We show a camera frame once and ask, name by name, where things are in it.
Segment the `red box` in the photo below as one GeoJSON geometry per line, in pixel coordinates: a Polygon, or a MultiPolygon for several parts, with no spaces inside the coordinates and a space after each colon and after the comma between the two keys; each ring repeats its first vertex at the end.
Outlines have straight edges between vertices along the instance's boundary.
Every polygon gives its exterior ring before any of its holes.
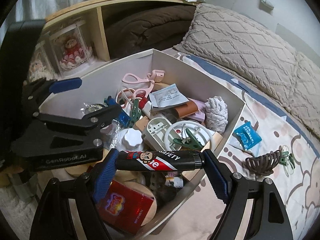
{"type": "Polygon", "coordinates": [[[97,208],[102,220],[116,228],[136,234],[154,199],[113,180],[97,208]]]}

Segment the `blue rubber grip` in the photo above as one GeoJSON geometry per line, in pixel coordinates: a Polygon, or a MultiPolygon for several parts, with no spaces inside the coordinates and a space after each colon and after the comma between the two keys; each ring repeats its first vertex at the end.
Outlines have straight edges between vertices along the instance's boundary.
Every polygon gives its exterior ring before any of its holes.
{"type": "Polygon", "coordinates": [[[98,204],[99,201],[106,196],[109,190],[112,179],[116,174],[116,160],[118,158],[118,155],[119,155],[118,150],[116,149],[110,150],[107,156],[109,158],[109,161],[103,167],[99,176],[95,180],[92,199],[96,204],[98,204]]]}
{"type": "Polygon", "coordinates": [[[204,151],[202,152],[205,158],[204,171],[208,176],[211,186],[218,199],[221,199],[225,204],[229,203],[228,185],[217,166],[209,155],[204,151]]]}
{"type": "Polygon", "coordinates": [[[72,89],[77,89],[81,87],[82,80],[81,78],[70,78],[65,80],[56,81],[49,87],[50,93],[61,93],[72,89]]]}

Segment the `metal screw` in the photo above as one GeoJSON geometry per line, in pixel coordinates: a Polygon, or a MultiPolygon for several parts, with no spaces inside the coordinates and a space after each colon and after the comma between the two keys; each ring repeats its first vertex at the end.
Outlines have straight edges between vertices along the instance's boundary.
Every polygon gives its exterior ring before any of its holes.
{"type": "Polygon", "coordinates": [[[56,184],[57,181],[58,181],[57,178],[52,178],[52,179],[50,179],[50,183],[51,183],[51,184],[56,184]]]}
{"type": "Polygon", "coordinates": [[[90,174],[87,173],[87,172],[84,172],[84,173],[81,174],[81,177],[82,177],[83,179],[87,179],[87,178],[89,178],[89,176],[90,176],[90,174]]]}
{"type": "Polygon", "coordinates": [[[273,183],[272,179],[269,179],[269,178],[266,178],[265,181],[269,185],[271,185],[273,183]]]}
{"type": "Polygon", "coordinates": [[[233,174],[233,177],[236,178],[236,179],[241,179],[242,175],[239,172],[235,172],[233,174]]]}
{"type": "Polygon", "coordinates": [[[90,121],[91,122],[97,122],[99,119],[97,118],[97,117],[92,117],[91,119],[90,119],[90,121]]]}
{"type": "Polygon", "coordinates": [[[100,145],[102,144],[102,141],[101,141],[101,139],[94,139],[94,140],[93,140],[93,144],[94,144],[96,147],[98,147],[98,146],[100,146],[100,145]]]}

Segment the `textured cushion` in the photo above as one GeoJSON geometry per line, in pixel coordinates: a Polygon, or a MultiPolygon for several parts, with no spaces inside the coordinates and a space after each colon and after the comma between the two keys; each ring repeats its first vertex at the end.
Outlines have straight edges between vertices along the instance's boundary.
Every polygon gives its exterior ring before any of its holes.
{"type": "Polygon", "coordinates": [[[182,41],[192,21],[195,6],[168,6],[146,10],[105,29],[111,58],[146,50],[171,48],[182,41]]]}
{"type": "Polygon", "coordinates": [[[272,31],[234,11],[201,4],[175,48],[252,82],[320,137],[320,69],[272,31]]]}

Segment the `diamond pattern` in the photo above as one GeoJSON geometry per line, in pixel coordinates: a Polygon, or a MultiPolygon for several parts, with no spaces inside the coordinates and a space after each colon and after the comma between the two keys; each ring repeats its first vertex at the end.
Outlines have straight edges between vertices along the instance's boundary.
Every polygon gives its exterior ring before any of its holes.
{"type": "Polygon", "coordinates": [[[320,137],[320,69],[272,31],[234,11],[200,4],[175,48],[246,78],[320,137]]]}

